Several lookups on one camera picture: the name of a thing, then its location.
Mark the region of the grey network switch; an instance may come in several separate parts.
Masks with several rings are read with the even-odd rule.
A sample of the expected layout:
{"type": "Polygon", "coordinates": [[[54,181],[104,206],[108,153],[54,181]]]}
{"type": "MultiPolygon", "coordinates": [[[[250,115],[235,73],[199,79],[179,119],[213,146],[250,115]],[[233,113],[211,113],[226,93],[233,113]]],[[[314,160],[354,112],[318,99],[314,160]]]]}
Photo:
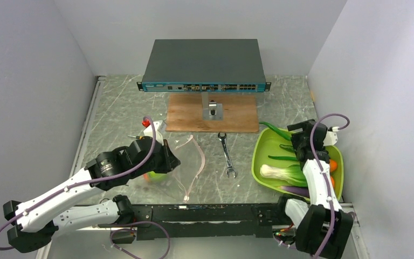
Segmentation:
{"type": "Polygon", "coordinates": [[[257,39],[157,39],[142,92],[267,92],[257,39]]]}

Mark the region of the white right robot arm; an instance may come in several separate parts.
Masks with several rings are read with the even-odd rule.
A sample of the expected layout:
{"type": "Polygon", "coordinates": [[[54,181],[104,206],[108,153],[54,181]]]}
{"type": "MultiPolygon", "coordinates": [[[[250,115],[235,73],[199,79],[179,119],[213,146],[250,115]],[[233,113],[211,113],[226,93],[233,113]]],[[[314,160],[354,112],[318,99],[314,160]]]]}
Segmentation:
{"type": "Polygon", "coordinates": [[[330,131],[313,119],[287,129],[293,133],[291,143],[307,180],[309,201],[286,198],[275,216],[282,224],[294,224],[296,250],[314,258],[341,258],[354,219],[343,211],[330,181],[330,156],[325,148],[330,131]]]}

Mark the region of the white green bok choy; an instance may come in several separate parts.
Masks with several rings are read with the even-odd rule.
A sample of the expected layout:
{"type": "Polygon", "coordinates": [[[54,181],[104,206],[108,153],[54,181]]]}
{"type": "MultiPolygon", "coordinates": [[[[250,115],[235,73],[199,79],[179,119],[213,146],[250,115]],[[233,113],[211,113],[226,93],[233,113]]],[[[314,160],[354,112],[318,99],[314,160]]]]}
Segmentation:
{"type": "Polygon", "coordinates": [[[262,165],[260,175],[264,178],[277,179],[287,182],[291,186],[307,187],[308,183],[299,165],[291,165],[286,168],[262,165]]]}

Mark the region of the yellow handled screwdriver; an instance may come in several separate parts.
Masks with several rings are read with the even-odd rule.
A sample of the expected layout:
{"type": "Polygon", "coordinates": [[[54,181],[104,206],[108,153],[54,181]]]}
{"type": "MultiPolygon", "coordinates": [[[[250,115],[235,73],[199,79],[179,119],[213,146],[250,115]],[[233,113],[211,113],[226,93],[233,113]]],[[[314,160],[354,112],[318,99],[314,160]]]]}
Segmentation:
{"type": "Polygon", "coordinates": [[[141,135],[128,135],[127,137],[132,138],[133,140],[141,140],[143,139],[145,136],[141,136],[141,135]]]}

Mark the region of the green apple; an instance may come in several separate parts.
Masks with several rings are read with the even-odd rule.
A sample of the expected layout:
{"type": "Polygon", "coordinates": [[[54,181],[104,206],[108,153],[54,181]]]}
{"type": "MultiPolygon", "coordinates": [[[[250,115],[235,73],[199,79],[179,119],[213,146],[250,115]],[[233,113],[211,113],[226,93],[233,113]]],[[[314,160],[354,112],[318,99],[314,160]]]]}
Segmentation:
{"type": "Polygon", "coordinates": [[[148,172],[150,180],[147,182],[160,182],[160,181],[164,181],[168,175],[164,174],[164,173],[155,173],[153,171],[148,172]]]}

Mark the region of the green chili pepper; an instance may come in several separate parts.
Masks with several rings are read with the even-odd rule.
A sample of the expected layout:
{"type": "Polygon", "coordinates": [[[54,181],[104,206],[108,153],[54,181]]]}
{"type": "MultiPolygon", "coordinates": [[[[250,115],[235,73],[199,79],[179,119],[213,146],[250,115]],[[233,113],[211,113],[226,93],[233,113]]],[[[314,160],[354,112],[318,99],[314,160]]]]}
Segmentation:
{"type": "Polygon", "coordinates": [[[265,122],[265,121],[260,121],[259,122],[260,125],[265,125],[267,128],[271,129],[274,133],[276,133],[277,135],[279,135],[280,137],[284,138],[287,141],[291,141],[291,133],[288,131],[284,131],[282,129],[280,129],[279,127],[276,127],[274,125],[272,125],[269,122],[265,122]]]}

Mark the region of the orange fruit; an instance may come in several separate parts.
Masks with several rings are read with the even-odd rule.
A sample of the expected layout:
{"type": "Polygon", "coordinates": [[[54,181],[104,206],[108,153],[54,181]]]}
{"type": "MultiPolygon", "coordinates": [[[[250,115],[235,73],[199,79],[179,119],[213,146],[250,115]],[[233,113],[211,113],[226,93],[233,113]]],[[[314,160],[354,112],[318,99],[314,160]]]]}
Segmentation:
{"type": "Polygon", "coordinates": [[[333,159],[330,159],[329,160],[329,166],[330,166],[330,172],[331,173],[334,172],[334,171],[336,171],[337,168],[338,168],[337,162],[335,160],[333,160],[333,159]]]}

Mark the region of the lime green food tray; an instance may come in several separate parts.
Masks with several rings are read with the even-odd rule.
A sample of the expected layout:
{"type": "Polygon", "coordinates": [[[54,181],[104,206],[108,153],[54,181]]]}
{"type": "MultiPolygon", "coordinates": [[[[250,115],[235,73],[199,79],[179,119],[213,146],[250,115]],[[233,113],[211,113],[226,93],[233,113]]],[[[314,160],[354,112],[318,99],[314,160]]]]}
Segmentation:
{"type": "MultiPolygon", "coordinates": [[[[290,186],[287,182],[277,179],[270,179],[264,178],[260,175],[260,168],[262,165],[269,165],[273,167],[279,168],[286,168],[291,165],[299,165],[297,161],[288,161],[288,160],[275,160],[271,159],[271,156],[291,156],[294,157],[294,154],[282,149],[279,145],[290,145],[291,142],[285,140],[284,138],[280,137],[272,130],[266,128],[264,129],[259,138],[257,140],[256,146],[254,148],[253,158],[252,158],[252,166],[251,166],[251,174],[256,180],[257,183],[270,188],[274,191],[284,193],[284,194],[291,194],[292,193],[286,192],[280,189],[280,186],[290,186]]],[[[329,152],[329,156],[331,159],[335,160],[338,164],[338,168],[336,171],[331,173],[331,176],[334,180],[334,192],[338,199],[341,198],[343,192],[343,183],[344,183],[344,163],[343,157],[340,150],[336,146],[327,146],[326,150],[329,152]]]]}

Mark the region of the silver open-end wrench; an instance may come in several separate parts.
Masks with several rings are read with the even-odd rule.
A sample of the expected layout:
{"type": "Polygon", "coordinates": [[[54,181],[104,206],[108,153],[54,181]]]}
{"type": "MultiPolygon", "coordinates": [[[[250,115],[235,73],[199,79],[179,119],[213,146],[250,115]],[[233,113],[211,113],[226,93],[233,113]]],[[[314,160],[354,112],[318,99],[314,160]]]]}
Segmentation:
{"type": "Polygon", "coordinates": [[[224,156],[225,156],[225,160],[226,160],[226,175],[229,178],[230,175],[232,174],[234,178],[236,178],[238,176],[238,172],[237,170],[234,168],[234,165],[232,163],[232,160],[230,158],[229,155],[229,150],[227,147],[227,134],[226,133],[221,133],[219,132],[217,134],[218,139],[220,140],[221,144],[222,144],[222,148],[223,148],[223,152],[224,152],[224,156]]]}

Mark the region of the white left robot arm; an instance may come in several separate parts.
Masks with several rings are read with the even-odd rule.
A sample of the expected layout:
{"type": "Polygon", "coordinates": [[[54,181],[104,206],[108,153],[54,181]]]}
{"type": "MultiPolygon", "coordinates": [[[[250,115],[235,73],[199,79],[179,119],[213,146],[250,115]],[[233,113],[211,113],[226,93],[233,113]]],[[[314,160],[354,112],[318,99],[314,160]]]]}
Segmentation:
{"type": "Polygon", "coordinates": [[[98,205],[76,205],[148,172],[167,174],[180,164],[166,140],[158,142],[152,137],[141,137],[129,146],[102,152],[45,194],[26,202],[5,203],[4,217],[11,224],[8,243],[12,249],[29,253],[46,246],[55,237],[90,225],[125,227],[135,221],[132,204],[125,195],[98,205]]]}

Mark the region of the metal switch stand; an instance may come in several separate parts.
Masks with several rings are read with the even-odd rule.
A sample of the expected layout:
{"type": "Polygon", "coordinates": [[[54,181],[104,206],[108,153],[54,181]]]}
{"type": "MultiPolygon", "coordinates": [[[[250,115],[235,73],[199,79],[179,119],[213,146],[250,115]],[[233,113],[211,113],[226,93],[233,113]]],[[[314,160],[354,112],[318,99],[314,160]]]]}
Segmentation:
{"type": "Polygon", "coordinates": [[[223,120],[223,104],[209,98],[207,92],[201,92],[202,97],[202,117],[205,121],[223,120]]]}

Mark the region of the brown wooden board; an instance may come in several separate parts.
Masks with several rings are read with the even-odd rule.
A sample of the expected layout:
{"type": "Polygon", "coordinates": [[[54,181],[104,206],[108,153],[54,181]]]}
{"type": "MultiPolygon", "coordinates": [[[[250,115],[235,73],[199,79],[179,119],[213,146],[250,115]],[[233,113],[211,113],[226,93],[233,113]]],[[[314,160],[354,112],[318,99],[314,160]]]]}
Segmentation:
{"type": "Polygon", "coordinates": [[[259,132],[257,102],[253,95],[210,94],[208,100],[222,105],[221,120],[212,119],[202,106],[200,93],[169,95],[166,130],[168,132],[257,133],[259,132]]]}

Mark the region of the clear zip top bag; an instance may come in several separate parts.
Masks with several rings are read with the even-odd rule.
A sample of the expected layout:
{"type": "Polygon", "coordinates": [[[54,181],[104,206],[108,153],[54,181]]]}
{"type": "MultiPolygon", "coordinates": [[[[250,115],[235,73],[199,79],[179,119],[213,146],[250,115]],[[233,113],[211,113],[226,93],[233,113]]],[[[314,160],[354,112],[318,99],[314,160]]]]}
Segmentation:
{"type": "Polygon", "coordinates": [[[205,167],[205,154],[193,135],[171,137],[168,140],[173,154],[181,164],[160,182],[148,182],[163,193],[170,203],[187,203],[194,183],[205,167]]]}

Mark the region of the purple eggplant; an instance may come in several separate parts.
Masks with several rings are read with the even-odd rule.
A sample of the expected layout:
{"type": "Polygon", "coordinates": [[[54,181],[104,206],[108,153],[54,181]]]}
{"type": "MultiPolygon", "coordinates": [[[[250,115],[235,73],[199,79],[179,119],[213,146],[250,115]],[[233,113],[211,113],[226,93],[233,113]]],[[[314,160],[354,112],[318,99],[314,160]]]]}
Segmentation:
{"type": "Polygon", "coordinates": [[[280,189],[292,193],[294,195],[299,195],[309,199],[309,190],[305,187],[296,187],[296,186],[280,186],[280,189]]]}

